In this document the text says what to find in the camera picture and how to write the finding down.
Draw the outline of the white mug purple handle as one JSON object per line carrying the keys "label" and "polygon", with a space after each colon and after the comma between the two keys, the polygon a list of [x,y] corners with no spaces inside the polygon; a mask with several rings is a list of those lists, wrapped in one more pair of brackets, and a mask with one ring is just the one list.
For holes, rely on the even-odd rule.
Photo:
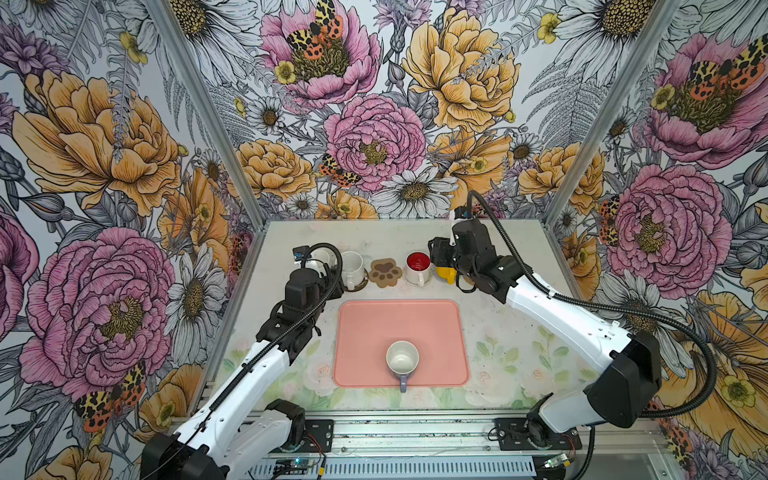
{"label": "white mug purple handle", "polygon": [[396,341],[388,347],[385,360],[388,369],[398,381],[400,392],[406,393],[408,379],[419,366],[418,349],[409,341]]}

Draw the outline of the scratched round wooden coaster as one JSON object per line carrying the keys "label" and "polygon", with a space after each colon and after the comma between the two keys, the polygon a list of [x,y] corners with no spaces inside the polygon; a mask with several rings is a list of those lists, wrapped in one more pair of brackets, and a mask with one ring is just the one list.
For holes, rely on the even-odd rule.
{"label": "scratched round wooden coaster", "polygon": [[368,275],[367,274],[368,274],[368,272],[364,271],[363,280],[358,285],[356,285],[354,288],[347,288],[347,287],[345,287],[344,290],[346,292],[354,293],[354,292],[359,292],[362,289],[364,289],[367,286],[367,284],[369,283],[369,279],[368,279]]}

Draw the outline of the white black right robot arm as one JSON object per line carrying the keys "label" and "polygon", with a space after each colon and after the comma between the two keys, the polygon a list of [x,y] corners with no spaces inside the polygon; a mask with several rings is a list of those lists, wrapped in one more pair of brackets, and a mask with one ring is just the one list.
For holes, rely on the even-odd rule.
{"label": "white black right robot arm", "polygon": [[596,372],[592,383],[548,394],[528,412],[525,428],[534,445],[580,425],[629,428],[660,389],[653,336],[632,334],[561,297],[517,255],[498,254],[479,219],[453,221],[450,235],[430,240],[428,251],[435,266],[454,269],[474,289],[537,321]]}

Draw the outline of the white mug red inside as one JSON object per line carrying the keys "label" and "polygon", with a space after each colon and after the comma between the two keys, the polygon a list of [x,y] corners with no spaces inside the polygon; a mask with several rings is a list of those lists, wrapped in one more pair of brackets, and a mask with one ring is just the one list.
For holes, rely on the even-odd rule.
{"label": "white mug red inside", "polygon": [[432,263],[427,253],[414,251],[406,257],[405,279],[412,285],[424,287],[431,279]]}

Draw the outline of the cork paw print coaster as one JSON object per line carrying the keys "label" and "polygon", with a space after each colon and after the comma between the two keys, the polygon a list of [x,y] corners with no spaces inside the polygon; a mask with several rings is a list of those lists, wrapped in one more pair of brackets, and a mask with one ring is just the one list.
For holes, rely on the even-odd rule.
{"label": "cork paw print coaster", "polygon": [[379,288],[394,287],[403,277],[403,270],[393,258],[374,260],[368,271],[368,279]]}

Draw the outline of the yellow mug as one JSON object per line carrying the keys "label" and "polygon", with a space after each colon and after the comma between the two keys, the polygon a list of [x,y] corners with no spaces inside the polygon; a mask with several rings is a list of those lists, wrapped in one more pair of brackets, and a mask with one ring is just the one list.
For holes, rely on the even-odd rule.
{"label": "yellow mug", "polygon": [[438,278],[449,285],[456,283],[458,272],[451,267],[436,267],[435,272]]}

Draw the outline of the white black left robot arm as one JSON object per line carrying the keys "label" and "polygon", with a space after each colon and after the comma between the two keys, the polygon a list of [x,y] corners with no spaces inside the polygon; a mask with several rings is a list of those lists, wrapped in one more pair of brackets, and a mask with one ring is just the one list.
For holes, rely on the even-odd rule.
{"label": "white black left robot arm", "polygon": [[330,243],[297,247],[300,266],[285,285],[243,362],[209,400],[171,435],[157,434],[141,455],[143,479],[238,479],[265,455],[303,437],[303,408],[271,403],[252,424],[248,415],[312,338],[330,299],[343,293],[342,254]]}

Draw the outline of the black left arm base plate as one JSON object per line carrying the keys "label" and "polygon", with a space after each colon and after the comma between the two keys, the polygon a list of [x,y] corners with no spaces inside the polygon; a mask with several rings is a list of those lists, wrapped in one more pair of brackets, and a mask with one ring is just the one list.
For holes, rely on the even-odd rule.
{"label": "black left arm base plate", "polygon": [[320,445],[324,454],[332,450],[335,422],[333,420],[309,419],[305,421],[304,436],[296,445],[280,446],[271,451],[271,454],[317,454],[318,449],[311,440],[314,438]]}

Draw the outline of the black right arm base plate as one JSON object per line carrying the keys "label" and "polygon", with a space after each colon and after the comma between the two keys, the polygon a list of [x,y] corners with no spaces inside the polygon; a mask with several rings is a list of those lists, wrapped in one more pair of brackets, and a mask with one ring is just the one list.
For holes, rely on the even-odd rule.
{"label": "black right arm base plate", "polygon": [[576,429],[558,433],[544,423],[522,417],[496,418],[488,438],[502,451],[578,451],[583,448]]}

